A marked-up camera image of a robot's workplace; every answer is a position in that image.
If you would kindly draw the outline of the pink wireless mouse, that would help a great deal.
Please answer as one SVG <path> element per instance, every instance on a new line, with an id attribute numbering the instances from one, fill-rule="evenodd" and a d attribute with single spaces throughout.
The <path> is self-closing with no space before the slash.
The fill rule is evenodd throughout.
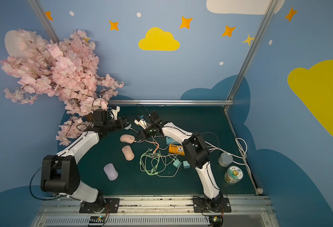
<path id="1" fill-rule="evenodd" d="M 124 157 L 127 161 L 131 161 L 134 159 L 135 155 L 129 145 L 124 146 L 122 148 L 122 153 L 124 154 Z"/>
<path id="2" fill-rule="evenodd" d="M 132 144 L 135 142 L 135 137 L 132 135 L 124 134 L 120 137 L 120 142 Z"/>

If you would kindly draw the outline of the teal charger with green cable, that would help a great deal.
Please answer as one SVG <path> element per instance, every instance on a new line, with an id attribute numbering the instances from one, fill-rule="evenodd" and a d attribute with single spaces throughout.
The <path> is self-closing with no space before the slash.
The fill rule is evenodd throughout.
<path id="1" fill-rule="evenodd" d="M 175 159 L 175 160 L 173 161 L 173 166 L 174 166 L 175 168 L 179 169 L 179 168 L 181 167 L 181 165 L 182 165 L 182 163 L 181 163 L 181 161 L 179 161 L 178 159 Z"/>

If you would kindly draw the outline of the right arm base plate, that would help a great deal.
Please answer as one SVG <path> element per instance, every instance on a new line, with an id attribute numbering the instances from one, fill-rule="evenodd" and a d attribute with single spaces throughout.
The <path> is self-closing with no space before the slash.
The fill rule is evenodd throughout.
<path id="1" fill-rule="evenodd" d="M 192 201 L 195 213 L 231 213 L 232 211 L 230 201 L 226 197 L 214 203 L 204 197 L 193 196 Z"/>

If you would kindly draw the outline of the lilac wireless mouse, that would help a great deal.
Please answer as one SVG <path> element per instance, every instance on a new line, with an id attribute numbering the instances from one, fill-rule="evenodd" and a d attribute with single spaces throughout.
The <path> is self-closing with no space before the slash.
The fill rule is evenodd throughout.
<path id="1" fill-rule="evenodd" d="M 110 181 L 116 180 L 119 176 L 117 170 L 112 163 L 106 164 L 104 166 L 104 172 Z"/>

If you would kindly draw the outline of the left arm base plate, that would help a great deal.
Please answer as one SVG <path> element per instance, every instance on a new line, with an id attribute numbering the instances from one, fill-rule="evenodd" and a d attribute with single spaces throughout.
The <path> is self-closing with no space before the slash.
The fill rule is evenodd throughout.
<path id="1" fill-rule="evenodd" d="M 81 214 L 106 214 L 117 213 L 119 208 L 119 198 L 97 199 L 94 203 L 81 202 L 79 213 Z"/>

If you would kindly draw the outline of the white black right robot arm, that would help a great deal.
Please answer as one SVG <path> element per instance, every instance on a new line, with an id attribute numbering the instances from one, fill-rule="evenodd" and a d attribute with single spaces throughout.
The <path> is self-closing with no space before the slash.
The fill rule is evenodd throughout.
<path id="1" fill-rule="evenodd" d="M 188 163 L 197 171 L 200 178 L 206 206 L 211 210 L 220 206 L 224 197 L 213 176 L 210 150 L 203 136 L 200 133 L 187 132 L 172 122 L 161 119 L 155 111 L 147 117 L 150 123 L 145 122 L 141 117 L 134 120 L 136 125 L 142 127 L 136 140 L 143 141 L 159 133 L 181 144 Z"/>

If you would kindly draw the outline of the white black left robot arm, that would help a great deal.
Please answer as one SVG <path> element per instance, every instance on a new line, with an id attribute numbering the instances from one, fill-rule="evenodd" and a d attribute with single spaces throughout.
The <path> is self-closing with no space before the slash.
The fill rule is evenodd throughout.
<path id="1" fill-rule="evenodd" d="M 40 183 L 43 192 L 59 193 L 85 203 L 104 203 L 101 191 L 82 182 L 78 163 L 108 132 L 131 125 L 119 112 L 118 106 L 112 106 L 110 111 L 95 110 L 93 123 L 71 145 L 56 155 L 44 157 Z"/>

